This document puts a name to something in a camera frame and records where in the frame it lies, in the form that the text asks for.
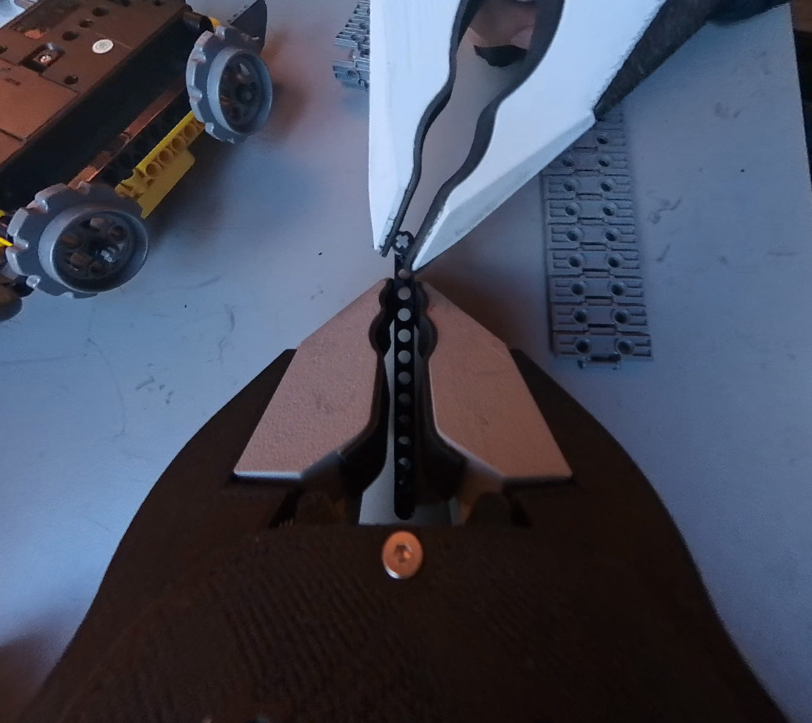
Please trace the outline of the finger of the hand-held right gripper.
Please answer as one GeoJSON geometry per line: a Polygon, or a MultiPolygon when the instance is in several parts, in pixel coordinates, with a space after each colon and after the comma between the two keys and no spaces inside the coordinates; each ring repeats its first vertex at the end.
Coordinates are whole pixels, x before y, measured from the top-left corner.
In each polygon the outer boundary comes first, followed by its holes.
{"type": "Polygon", "coordinates": [[[599,99],[666,1],[536,1],[522,75],[482,110],[466,159],[421,225],[411,269],[460,241],[595,124],[599,99]]]}
{"type": "Polygon", "coordinates": [[[370,0],[370,219],[391,250],[421,179],[428,129],[451,98],[456,54],[484,0],[370,0]]]}

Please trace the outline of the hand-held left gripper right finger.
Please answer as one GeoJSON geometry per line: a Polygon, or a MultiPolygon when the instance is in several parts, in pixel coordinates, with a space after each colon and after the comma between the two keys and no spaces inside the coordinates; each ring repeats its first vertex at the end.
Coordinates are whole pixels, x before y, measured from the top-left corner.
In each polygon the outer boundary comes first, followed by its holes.
{"type": "Polygon", "coordinates": [[[508,346],[428,283],[416,286],[418,504],[463,525],[485,495],[568,483],[573,471],[508,346]]]}

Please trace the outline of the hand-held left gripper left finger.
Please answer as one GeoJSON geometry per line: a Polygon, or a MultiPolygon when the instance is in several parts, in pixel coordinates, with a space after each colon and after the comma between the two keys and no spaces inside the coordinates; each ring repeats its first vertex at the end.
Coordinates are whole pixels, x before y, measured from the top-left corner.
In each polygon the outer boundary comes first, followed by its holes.
{"type": "Polygon", "coordinates": [[[326,494],[351,523],[387,459],[393,281],[384,279],[305,338],[233,470],[326,494]]]}

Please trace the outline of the black perforated toy beam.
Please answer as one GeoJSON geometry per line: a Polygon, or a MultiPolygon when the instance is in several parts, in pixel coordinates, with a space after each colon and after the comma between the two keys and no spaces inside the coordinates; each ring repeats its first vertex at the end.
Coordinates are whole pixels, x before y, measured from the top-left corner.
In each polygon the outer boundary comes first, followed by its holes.
{"type": "Polygon", "coordinates": [[[395,255],[394,339],[394,511],[402,521],[412,518],[417,506],[417,459],[419,448],[417,399],[418,302],[413,272],[407,263],[412,235],[397,234],[395,255]]]}

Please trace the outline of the black yellow toy brick vehicle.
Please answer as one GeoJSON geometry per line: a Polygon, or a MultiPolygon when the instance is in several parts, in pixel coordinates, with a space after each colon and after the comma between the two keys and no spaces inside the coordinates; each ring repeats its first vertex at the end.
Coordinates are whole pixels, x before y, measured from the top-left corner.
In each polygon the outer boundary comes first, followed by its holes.
{"type": "Polygon", "coordinates": [[[148,226],[191,169],[191,145],[208,133],[191,110],[186,65],[218,25],[261,54],[266,0],[227,22],[187,0],[38,0],[2,27],[2,321],[36,292],[3,268],[11,218],[37,193],[105,184],[138,203],[148,226]]]}

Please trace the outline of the grey desk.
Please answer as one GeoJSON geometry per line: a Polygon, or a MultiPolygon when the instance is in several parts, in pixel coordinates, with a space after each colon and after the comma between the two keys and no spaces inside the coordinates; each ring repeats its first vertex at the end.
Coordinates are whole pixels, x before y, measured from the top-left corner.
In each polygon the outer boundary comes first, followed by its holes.
{"type": "MultiPolygon", "coordinates": [[[[253,0],[189,0],[226,16],[253,0]]],[[[242,146],[198,144],[143,270],[2,324],[2,721],[85,616],[187,441],[380,280],[367,98],[337,83],[357,0],[267,0],[277,96],[242,146]]],[[[613,433],[664,499],[730,633],[810,721],[810,188],[793,17],[708,25],[624,103],[652,361],[550,352],[536,182],[425,278],[613,433]]]]}

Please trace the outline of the person's right hand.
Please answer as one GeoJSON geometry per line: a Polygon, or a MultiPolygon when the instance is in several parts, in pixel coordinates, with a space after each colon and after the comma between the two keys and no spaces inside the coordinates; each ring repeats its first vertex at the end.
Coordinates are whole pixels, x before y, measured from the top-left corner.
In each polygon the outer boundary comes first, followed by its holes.
{"type": "Polygon", "coordinates": [[[528,49],[536,22],[536,3],[484,0],[471,21],[472,39],[484,48],[528,49]]]}

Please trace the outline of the short grey toy track piece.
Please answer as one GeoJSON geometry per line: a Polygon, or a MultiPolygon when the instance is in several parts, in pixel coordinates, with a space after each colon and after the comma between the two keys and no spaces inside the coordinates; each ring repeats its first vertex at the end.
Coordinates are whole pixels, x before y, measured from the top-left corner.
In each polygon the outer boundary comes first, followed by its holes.
{"type": "Polygon", "coordinates": [[[370,0],[359,0],[333,40],[332,71],[348,88],[370,88],[370,0]]]}

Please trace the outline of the long grey toy track strip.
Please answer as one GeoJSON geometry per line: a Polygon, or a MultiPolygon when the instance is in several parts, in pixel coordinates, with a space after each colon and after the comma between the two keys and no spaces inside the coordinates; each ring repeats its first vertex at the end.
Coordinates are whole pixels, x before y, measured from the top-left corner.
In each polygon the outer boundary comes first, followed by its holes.
{"type": "Polygon", "coordinates": [[[653,358],[624,109],[540,173],[551,352],[579,367],[653,358]]]}

